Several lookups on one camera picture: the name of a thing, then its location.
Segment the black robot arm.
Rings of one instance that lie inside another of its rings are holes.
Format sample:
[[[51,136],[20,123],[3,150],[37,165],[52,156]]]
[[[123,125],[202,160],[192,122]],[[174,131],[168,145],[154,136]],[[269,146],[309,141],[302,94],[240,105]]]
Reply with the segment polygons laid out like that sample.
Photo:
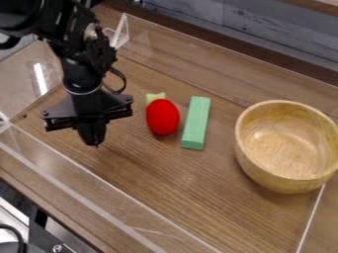
[[[107,124],[132,115],[134,97],[104,83],[107,74],[126,75],[95,13],[76,0],[0,0],[0,34],[0,49],[35,35],[59,59],[65,97],[43,111],[45,130],[72,128],[87,145],[99,145]]]

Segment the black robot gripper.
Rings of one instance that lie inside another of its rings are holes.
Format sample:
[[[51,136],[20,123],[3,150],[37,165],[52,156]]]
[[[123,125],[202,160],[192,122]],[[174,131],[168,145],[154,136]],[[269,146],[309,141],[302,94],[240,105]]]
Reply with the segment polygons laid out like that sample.
[[[88,95],[67,95],[41,114],[47,131],[77,128],[83,142],[94,146],[104,141],[107,126],[112,120],[132,116],[134,97],[103,90]]]

